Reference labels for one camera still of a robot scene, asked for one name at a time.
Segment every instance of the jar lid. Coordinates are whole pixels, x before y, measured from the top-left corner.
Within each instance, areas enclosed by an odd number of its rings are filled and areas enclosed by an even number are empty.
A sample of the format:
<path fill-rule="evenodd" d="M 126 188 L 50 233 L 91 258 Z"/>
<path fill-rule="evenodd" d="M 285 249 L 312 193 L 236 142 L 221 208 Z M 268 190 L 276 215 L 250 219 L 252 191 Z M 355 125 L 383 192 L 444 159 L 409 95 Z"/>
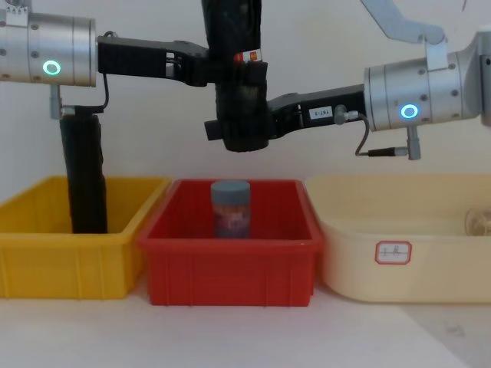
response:
<path fill-rule="evenodd" d="M 250 205 L 251 185 L 244 180 L 222 180 L 212 184 L 214 205 Z"/>

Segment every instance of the red plastic bin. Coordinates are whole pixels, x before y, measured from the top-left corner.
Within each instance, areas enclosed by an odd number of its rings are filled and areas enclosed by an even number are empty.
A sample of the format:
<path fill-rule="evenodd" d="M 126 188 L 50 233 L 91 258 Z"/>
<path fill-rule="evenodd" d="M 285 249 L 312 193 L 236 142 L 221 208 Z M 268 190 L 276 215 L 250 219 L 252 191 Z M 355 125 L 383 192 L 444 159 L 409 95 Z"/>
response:
<path fill-rule="evenodd" d="M 139 237 L 155 305 L 307 306 L 324 241 L 301 182 L 249 180 L 251 237 L 214 238 L 214 180 L 173 184 Z"/>

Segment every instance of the red-bordered label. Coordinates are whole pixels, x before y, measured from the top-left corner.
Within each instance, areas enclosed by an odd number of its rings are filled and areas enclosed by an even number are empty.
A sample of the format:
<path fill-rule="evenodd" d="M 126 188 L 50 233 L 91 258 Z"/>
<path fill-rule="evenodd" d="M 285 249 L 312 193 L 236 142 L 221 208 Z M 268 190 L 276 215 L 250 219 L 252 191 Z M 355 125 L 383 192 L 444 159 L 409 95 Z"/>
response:
<path fill-rule="evenodd" d="M 405 266 L 411 261 L 412 252 L 408 241 L 381 241 L 375 249 L 375 261 L 379 265 Z"/>

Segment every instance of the blue indicator light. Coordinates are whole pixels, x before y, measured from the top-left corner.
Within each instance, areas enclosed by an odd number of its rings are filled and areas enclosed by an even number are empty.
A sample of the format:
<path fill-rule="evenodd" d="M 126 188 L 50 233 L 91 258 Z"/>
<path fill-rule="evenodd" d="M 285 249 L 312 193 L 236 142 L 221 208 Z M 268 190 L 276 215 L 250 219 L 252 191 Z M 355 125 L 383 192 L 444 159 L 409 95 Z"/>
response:
<path fill-rule="evenodd" d="M 417 117 L 419 112 L 420 111 L 418 110 L 417 106 L 411 103 L 402 106 L 402 108 L 400 109 L 400 115 L 402 115 L 404 119 L 413 119 Z"/>

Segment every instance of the yellow plastic bin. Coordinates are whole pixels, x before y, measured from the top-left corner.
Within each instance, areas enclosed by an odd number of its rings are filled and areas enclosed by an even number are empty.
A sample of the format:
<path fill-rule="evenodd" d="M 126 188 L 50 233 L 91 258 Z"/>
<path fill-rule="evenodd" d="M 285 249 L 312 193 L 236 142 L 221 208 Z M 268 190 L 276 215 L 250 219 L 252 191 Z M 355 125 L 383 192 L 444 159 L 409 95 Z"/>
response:
<path fill-rule="evenodd" d="M 125 297 L 143 269 L 135 237 L 169 184 L 107 178 L 106 235 L 71 234 L 64 177 L 48 178 L 0 206 L 0 297 Z"/>

